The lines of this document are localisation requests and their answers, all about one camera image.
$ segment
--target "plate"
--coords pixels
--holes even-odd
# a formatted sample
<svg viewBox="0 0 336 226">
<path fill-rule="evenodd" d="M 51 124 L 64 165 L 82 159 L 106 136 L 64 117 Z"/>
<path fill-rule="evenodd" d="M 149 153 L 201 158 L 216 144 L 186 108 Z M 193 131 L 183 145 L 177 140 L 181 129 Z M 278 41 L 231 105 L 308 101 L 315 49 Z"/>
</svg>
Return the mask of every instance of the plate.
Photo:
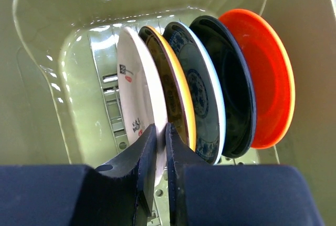
<svg viewBox="0 0 336 226">
<path fill-rule="evenodd" d="M 169 23 L 163 37 L 181 63 L 196 118 L 196 153 L 210 164 L 219 161 L 225 139 L 224 99 L 218 76 L 201 41 L 184 24 Z"/>
<path fill-rule="evenodd" d="M 166 165 L 164 133 L 168 122 L 159 73 L 145 43 L 128 27 L 119 34 L 117 60 L 120 103 L 129 143 L 134 143 L 148 125 L 156 126 L 157 185 Z"/>
<path fill-rule="evenodd" d="M 195 151 L 196 121 L 193 102 L 181 64 L 164 37 L 151 26 L 140 29 L 162 82 L 168 122 L 175 125 L 182 141 Z"/>
<path fill-rule="evenodd" d="M 228 158 L 240 157 L 250 148 L 257 123 L 256 96 L 243 53 L 217 18 L 200 16 L 190 29 L 209 53 L 222 87 L 226 112 L 222 154 Z"/>
<path fill-rule="evenodd" d="M 273 28 L 246 9 L 224 13 L 219 20 L 237 40 L 251 72 L 257 98 L 256 149 L 277 144 L 293 118 L 295 83 L 286 49 Z"/>
</svg>

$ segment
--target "blue floral pattern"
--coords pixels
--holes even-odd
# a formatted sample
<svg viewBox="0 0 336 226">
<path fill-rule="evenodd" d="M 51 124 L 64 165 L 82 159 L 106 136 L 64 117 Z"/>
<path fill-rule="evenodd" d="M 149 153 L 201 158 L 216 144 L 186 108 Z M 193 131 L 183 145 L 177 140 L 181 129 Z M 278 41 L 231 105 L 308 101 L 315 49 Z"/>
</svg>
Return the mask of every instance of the blue floral pattern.
<svg viewBox="0 0 336 226">
<path fill-rule="evenodd" d="M 205 161 L 213 162 L 218 153 L 219 138 L 216 140 L 207 142 L 202 138 L 197 138 L 196 153 Z"/>
<path fill-rule="evenodd" d="M 195 113 L 199 117 L 205 118 L 209 110 L 209 101 L 204 82 L 200 74 L 195 69 L 190 69 L 186 77 Z"/>
<path fill-rule="evenodd" d="M 169 41 L 169 44 L 174 50 L 176 56 L 179 56 L 182 47 L 188 43 L 190 43 L 189 38 L 185 35 L 184 32 L 179 31 L 179 30 L 174 32 L 174 34 L 172 35 Z"/>
</svg>

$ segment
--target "yellow rim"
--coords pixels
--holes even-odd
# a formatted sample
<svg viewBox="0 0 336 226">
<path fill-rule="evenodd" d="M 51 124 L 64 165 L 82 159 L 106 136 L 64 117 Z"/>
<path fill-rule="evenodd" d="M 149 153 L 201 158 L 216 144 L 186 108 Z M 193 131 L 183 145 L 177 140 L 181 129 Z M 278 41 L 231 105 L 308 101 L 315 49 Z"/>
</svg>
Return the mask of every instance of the yellow rim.
<svg viewBox="0 0 336 226">
<path fill-rule="evenodd" d="M 177 92 L 180 95 L 180 102 L 182 107 L 182 112 L 184 112 L 184 118 L 187 127 L 187 134 L 188 134 L 188 144 L 189 147 L 195 151 L 196 150 L 196 121 L 195 121 L 195 112 L 193 101 L 191 98 L 191 94 L 189 91 L 189 86 L 187 80 L 185 78 L 183 69 L 175 52 L 173 51 L 172 47 L 169 43 L 165 40 L 165 38 L 157 32 L 153 27 L 146 26 L 150 31 L 159 39 L 162 43 L 164 49 L 167 52 L 168 59 L 167 61 L 170 63 L 170 68 L 173 76 L 176 78 L 176 86 Z"/>
</svg>

